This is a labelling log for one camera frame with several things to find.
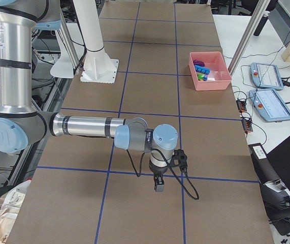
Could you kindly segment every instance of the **blue block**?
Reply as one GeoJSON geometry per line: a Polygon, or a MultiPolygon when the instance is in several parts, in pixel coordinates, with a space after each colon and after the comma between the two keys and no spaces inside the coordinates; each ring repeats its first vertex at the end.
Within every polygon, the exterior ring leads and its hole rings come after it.
{"type": "Polygon", "coordinates": [[[210,73],[210,69],[208,68],[205,68],[205,67],[201,67],[199,65],[195,65],[195,70],[199,73],[203,73],[205,75],[209,75],[210,73]]]}

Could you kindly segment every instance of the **table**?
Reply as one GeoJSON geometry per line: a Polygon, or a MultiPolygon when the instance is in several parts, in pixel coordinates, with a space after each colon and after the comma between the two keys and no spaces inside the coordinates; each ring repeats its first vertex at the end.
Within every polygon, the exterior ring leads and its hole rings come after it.
{"type": "Polygon", "coordinates": [[[188,69],[190,51],[221,51],[210,7],[108,1],[100,23],[116,81],[76,76],[61,111],[173,125],[201,199],[170,173],[156,193],[111,140],[50,138],[7,243],[272,243],[232,88],[197,92],[188,69]]]}
{"type": "MultiPolygon", "coordinates": [[[[231,62],[230,58],[233,57],[233,54],[240,42],[240,39],[244,33],[244,30],[249,22],[249,16],[224,16],[224,15],[214,15],[214,20],[216,23],[216,28],[218,32],[218,36],[221,42],[221,46],[223,48],[223,54],[226,57],[226,64],[229,65],[231,62]]],[[[250,65],[252,62],[257,63],[273,63],[280,68],[281,77],[290,77],[290,67],[282,69],[290,65],[289,62],[284,62],[281,58],[281,54],[284,52],[284,47],[282,48],[282,41],[273,28],[270,21],[267,21],[264,29],[258,37],[252,36],[249,41],[248,47],[243,55],[243,57],[254,55],[254,54],[263,54],[258,56],[250,56],[247,58],[242,58],[239,66],[237,67],[235,73],[233,74],[232,85],[238,86],[241,91],[246,92],[248,94],[249,90],[254,89],[253,87],[244,85],[242,83],[242,74],[241,74],[241,66],[242,65],[250,65]],[[279,51],[278,54],[273,53],[271,55],[265,56],[265,54],[269,54],[275,51],[279,51]]],[[[242,67],[244,82],[249,85],[253,85],[253,82],[250,78],[249,67],[242,67]]],[[[285,86],[284,90],[278,92],[279,95],[285,102],[290,102],[290,87],[285,86]]],[[[267,133],[268,139],[264,144],[264,149],[266,152],[270,152],[273,148],[275,148],[280,142],[286,139],[290,135],[290,120],[283,121],[281,123],[266,123],[261,117],[256,113],[255,109],[253,109],[252,113],[252,103],[251,100],[248,100],[247,105],[248,112],[253,114],[253,122],[259,126],[261,126],[267,133]]],[[[253,133],[249,133],[247,136],[247,143],[263,143],[264,134],[263,132],[253,125],[253,133]]]]}

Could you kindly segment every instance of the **chair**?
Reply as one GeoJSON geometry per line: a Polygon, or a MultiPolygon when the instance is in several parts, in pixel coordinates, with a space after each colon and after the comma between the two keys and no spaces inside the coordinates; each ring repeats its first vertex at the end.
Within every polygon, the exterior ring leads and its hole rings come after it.
{"type": "MultiPolygon", "coordinates": [[[[255,7],[257,5],[259,0],[242,0],[242,7],[247,9],[250,14],[249,15],[252,15],[254,10],[255,10],[255,7]]],[[[277,4],[278,0],[271,0],[269,5],[267,6],[267,11],[272,11],[276,8],[276,4],[277,4]]]]}

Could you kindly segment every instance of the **black tape band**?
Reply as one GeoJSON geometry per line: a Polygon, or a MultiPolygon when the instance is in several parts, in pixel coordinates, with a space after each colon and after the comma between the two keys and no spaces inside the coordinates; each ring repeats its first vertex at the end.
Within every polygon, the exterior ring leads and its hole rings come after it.
{"type": "Polygon", "coordinates": [[[49,130],[50,130],[50,133],[53,135],[53,136],[56,136],[53,132],[53,121],[54,121],[54,118],[55,116],[57,115],[58,113],[54,113],[51,118],[50,118],[50,123],[49,123],[49,130]]]}
{"type": "Polygon", "coordinates": [[[151,145],[153,142],[153,129],[147,128],[146,129],[146,138],[145,138],[145,153],[148,154],[151,152],[151,145]]]}
{"type": "Polygon", "coordinates": [[[110,133],[110,128],[111,128],[111,117],[107,117],[105,120],[105,127],[104,127],[104,133],[106,138],[112,138],[111,133],[110,133]]]}
{"type": "Polygon", "coordinates": [[[89,50],[89,49],[87,49],[87,51],[90,51],[90,52],[99,52],[99,51],[102,51],[103,49],[104,49],[104,46],[101,49],[96,50],[96,51],[92,51],[92,50],[89,50]]]}
{"type": "Polygon", "coordinates": [[[0,118],[30,118],[36,116],[38,113],[0,113],[0,118]]]}
{"type": "Polygon", "coordinates": [[[70,135],[68,132],[68,121],[71,116],[65,116],[62,121],[62,131],[65,135],[70,135]]]}
{"type": "Polygon", "coordinates": [[[42,115],[40,115],[39,113],[37,113],[37,116],[40,117],[40,119],[42,120],[43,124],[44,124],[44,134],[43,134],[43,137],[45,137],[45,135],[47,134],[48,132],[48,125],[47,125],[47,122],[45,121],[44,117],[42,115]]]}
{"type": "Polygon", "coordinates": [[[16,10],[16,9],[10,9],[10,8],[6,8],[6,7],[0,7],[0,12],[7,13],[7,14],[18,15],[18,16],[24,17],[26,19],[30,19],[30,20],[32,20],[34,22],[37,22],[38,21],[38,18],[36,16],[34,16],[32,14],[25,13],[23,11],[16,10]]]}
{"type": "Polygon", "coordinates": [[[0,59],[0,67],[31,70],[32,69],[32,63],[14,61],[14,60],[7,60],[7,59],[0,59]]]}

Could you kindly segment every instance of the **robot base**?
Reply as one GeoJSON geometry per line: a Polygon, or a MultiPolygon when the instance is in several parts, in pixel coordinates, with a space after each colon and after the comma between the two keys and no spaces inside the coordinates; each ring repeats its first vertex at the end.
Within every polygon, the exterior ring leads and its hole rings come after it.
{"type": "Polygon", "coordinates": [[[96,74],[93,70],[84,70],[82,76],[80,77],[80,81],[113,84],[115,82],[115,77],[119,66],[119,60],[111,59],[111,62],[115,67],[115,71],[108,70],[104,74],[96,74]]]}

